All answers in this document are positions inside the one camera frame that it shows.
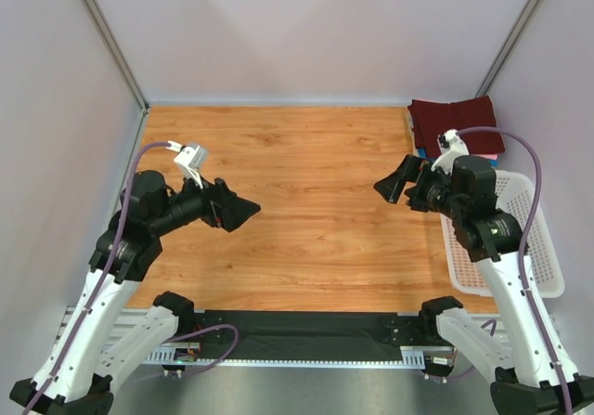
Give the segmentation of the maroon t-shirt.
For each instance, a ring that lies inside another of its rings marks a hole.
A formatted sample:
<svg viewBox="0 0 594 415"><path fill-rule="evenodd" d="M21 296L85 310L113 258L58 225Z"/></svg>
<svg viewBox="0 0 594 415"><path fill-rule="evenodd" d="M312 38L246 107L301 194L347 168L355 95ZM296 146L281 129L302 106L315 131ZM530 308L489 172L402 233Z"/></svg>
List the maroon t-shirt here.
<svg viewBox="0 0 594 415"><path fill-rule="evenodd" d="M415 146L423 149L429 159L436 159L441 154L438 137L450 129L497 126L489 96L453 103L413 99L407 108L412 118ZM498 155L505 151L499 134L473 133L466 135L464 141L473 155Z"/></svg>

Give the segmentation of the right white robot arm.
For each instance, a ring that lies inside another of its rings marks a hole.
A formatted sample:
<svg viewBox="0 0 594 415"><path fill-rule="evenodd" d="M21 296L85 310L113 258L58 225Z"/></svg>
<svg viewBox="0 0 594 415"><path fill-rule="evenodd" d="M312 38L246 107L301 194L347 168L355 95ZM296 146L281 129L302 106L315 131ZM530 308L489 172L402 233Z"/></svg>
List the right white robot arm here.
<svg viewBox="0 0 594 415"><path fill-rule="evenodd" d="M448 296L423 304L439 337L481 373L500 414L573 414L593 403L593 380L581 374L548 318L521 244L518 220L497 204L489 161L462 155L446 173L408 154L374 188L389 203L401 196L417 212L450 219L458 243L482 274L508 336L502 345Z"/></svg>

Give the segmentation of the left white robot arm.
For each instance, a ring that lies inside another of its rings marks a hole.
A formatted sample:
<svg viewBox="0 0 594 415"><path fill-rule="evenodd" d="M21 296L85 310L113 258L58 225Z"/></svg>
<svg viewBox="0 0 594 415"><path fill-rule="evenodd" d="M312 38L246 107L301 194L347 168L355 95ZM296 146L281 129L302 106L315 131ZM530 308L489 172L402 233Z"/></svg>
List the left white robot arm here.
<svg viewBox="0 0 594 415"><path fill-rule="evenodd" d="M109 413L122 384L153 348L196 327L193 302L163 292L141 323L110 350L104 348L122 309L161 254L161 237L197 220L232 232L261 210L221 178L188 177L174 191L154 170L131 176L121 203L97 240L79 301L48 360L10 391L26 414Z"/></svg>

